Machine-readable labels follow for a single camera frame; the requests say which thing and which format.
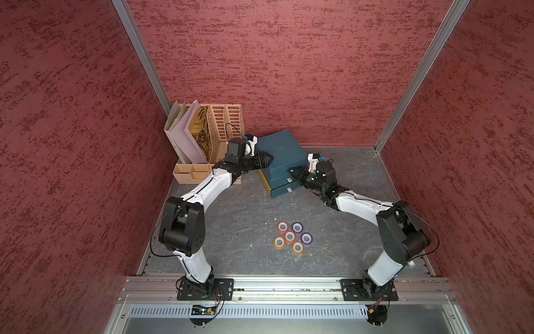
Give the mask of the purple tape roll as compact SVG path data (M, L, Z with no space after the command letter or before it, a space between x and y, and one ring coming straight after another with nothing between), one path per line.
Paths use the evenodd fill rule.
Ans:
M313 242L313 236L310 233L305 232L300 235L300 242L306 246L309 246Z
M291 230L296 234L299 235L303 232L303 224L301 222L294 222L291 225Z

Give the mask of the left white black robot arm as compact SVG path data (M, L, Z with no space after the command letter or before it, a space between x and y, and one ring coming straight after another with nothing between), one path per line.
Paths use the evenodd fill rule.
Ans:
M165 202L158 240L182 263L185 278L180 284L199 299L209 299L215 290L212 266L202 245L206 237L205 212L238 178L249 171L270 166L273 156L262 152L251 134L228 142L225 158L189 193Z

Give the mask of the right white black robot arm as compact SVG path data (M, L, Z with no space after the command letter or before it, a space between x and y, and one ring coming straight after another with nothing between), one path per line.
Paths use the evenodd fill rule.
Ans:
M383 297L392 290L395 276L431 245L427 224L409 203L372 199L340 185L331 161L313 158L306 166L291 167L288 172L327 207L362 218L378 228L383 251L353 289L357 296L366 300Z

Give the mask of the teal drawer cabinet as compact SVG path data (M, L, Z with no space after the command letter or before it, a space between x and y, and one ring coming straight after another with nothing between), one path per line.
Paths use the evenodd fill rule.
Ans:
M269 167L259 170L260 178L271 198L301 188L290 170L306 166L307 153L289 131L262 137L258 140L257 147L261 152L273 156Z

